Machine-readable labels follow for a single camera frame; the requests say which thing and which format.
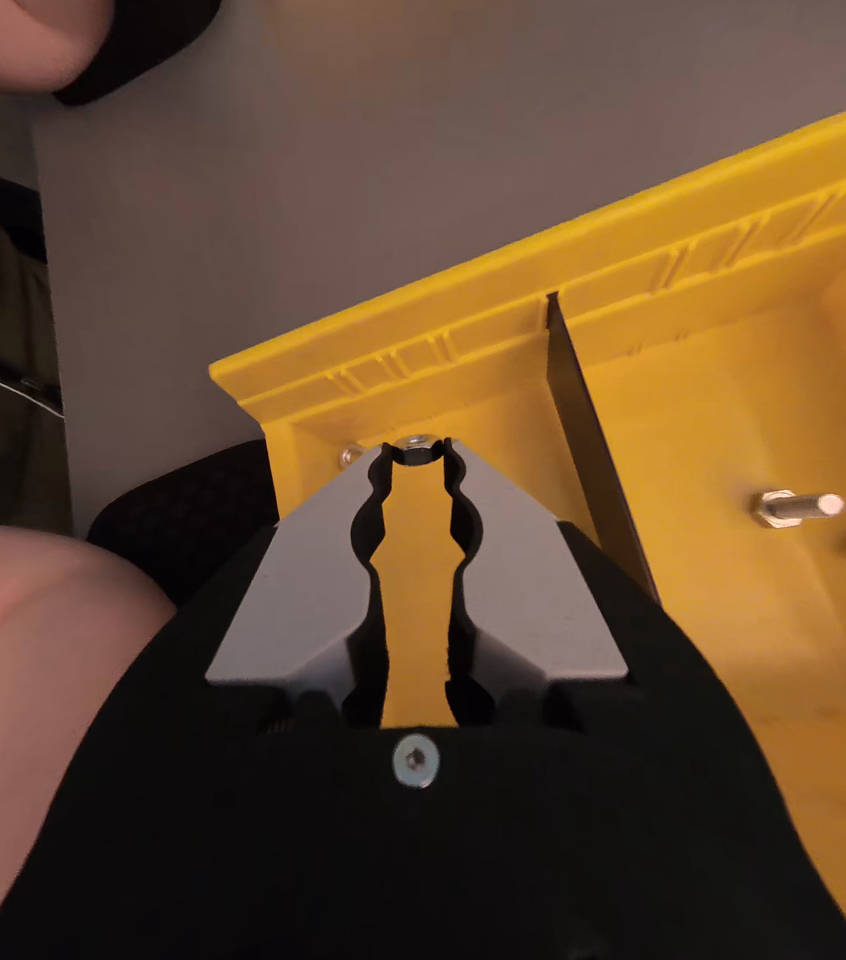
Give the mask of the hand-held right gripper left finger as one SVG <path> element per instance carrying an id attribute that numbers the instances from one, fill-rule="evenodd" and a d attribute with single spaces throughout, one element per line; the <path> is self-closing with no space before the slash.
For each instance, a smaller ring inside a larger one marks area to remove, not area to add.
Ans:
<path id="1" fill-rule="evenodd" d="M 373 557 L 393 465 L 389 444 L 371 448 L 278 524 L 209 684 L 321 693 L 350 725 L 381 726 L 389 656 Z"/>

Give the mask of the person's right forearm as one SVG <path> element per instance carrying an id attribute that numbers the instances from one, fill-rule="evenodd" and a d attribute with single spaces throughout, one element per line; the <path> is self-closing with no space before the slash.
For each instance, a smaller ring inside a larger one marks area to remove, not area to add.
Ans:
<path id="1" fill-rule="evenodd" d="M 94 717 L 175 613 L 123 558 L 0 526 L 0 903 Z"/>

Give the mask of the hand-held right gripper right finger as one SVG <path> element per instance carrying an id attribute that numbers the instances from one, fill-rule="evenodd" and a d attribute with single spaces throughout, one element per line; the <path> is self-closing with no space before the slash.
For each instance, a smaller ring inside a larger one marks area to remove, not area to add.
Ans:
<path id="1" fill-rule="evenodd" d="M 617 682 L 621 650 L 556 516 L 457 438 L 443 442 L 453 573 L 446 700 L 483 726 L 510 696 L 545 700 L 564 683 Z"/>

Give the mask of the yellow plastic bin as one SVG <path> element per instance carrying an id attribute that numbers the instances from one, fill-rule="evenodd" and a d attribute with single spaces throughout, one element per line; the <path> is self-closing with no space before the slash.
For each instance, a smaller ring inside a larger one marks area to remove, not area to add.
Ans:
<path id="1" fill-rule="evenodd" d="M 547 382 L 559 294 L 660 601 L 846 914 L 846 112 L 221 359 L 286 515 L 348 442 L 460 439 L 595 539 Z M 837 494 L 769 529 L 754 495 Z"/>

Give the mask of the black textured pad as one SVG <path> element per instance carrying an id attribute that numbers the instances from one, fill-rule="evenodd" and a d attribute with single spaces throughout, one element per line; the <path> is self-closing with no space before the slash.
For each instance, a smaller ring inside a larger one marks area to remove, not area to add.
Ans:
<path id="1" fill-rule="evenodd" d="M 128 561 L 181 607 L 278 520 L 267 443 L 257 438 L 129 490 L 97 515 L 86 542 Z"/>
<path id="2" fill-rule="evenodd" d="M 77 108 L 126 87 L 199 40 L 221 7 L 221 1 L 115 1 L 99 50 L 53 97 Z"/>

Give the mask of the black bin divider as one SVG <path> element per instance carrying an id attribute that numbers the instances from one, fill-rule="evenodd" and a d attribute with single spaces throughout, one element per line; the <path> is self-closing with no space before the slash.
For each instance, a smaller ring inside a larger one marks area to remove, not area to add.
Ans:
<path id="1" fill-rule="evenodd" d="M 660 596 L 564 318 L 547 295 L 547 382 L 578 484 L 603 552 L 657 604 Z"/>

